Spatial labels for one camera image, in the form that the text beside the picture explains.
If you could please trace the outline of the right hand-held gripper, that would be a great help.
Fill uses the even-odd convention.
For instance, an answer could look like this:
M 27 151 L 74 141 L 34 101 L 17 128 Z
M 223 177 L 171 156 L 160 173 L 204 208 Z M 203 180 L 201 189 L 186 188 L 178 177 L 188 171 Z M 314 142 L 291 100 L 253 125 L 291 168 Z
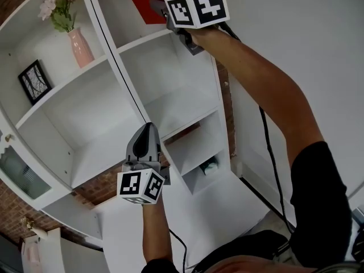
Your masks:
M 167 28 L 192 55 L 204 49 L 193 42 L 187 29 L 201 29 L 230 19 L 226 0 L 149 0 L 149 4 L 158 15 L 166 16 Z

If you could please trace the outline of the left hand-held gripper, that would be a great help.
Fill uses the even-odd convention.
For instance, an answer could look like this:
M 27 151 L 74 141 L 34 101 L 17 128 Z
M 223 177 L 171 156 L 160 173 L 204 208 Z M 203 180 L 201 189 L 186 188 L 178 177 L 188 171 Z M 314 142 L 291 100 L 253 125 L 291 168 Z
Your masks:
M 164 185 L 169 185 L 169 167 L 159 161 L 160 137 L 157 127 L 148 122 L 130 139 L 122 171 L 117 174 L 117 197 L 133 204 L 156 204 Z

